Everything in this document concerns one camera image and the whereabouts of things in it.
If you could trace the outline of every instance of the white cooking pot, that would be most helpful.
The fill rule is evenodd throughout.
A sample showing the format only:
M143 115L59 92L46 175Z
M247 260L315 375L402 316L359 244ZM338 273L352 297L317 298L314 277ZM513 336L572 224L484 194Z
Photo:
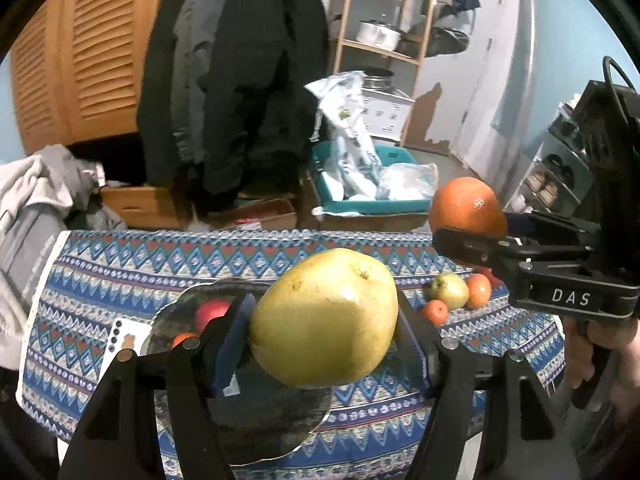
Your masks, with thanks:
M399 28L377 20L360 22L356 40L383 50L395 50L402 36Z

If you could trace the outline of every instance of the yellow pomelo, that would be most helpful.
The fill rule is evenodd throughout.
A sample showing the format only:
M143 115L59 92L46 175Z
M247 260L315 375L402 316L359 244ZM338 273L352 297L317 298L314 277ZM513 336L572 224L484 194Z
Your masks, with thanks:
M249 340L255 359L287 386L350 383L384 357L398 318L384 264L333 249L285 272L258 303Z

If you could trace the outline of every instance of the human hand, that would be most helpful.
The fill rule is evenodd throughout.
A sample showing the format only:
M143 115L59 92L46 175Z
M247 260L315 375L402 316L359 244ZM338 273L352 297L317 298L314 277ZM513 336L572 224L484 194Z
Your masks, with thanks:
M616 409L616 421L623 424L640 407L640 321L632 317L612 326L591 321L586 336L578 333L575 319L565 317L562 324L564 378L572 388L578 388L582 381L593 377L593 345L620 352L620 366L609 392L609 401Z

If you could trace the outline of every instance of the blue wall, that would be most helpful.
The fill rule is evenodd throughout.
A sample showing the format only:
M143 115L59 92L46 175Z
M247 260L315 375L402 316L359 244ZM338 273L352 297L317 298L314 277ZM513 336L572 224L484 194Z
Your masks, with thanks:
M25 157L11 92L9 56L0 64L0 164Z
M536 92L524 152L535 155L558 103L602 81L602 58L615 59L640 89L640 74L607 22L588 0L536 0Z

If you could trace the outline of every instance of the wooden wardrobe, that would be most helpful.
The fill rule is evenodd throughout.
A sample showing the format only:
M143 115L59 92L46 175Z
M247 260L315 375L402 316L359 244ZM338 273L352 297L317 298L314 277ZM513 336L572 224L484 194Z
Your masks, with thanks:
M27 154L137 131L146 47L160 0L47 0L11 49Z

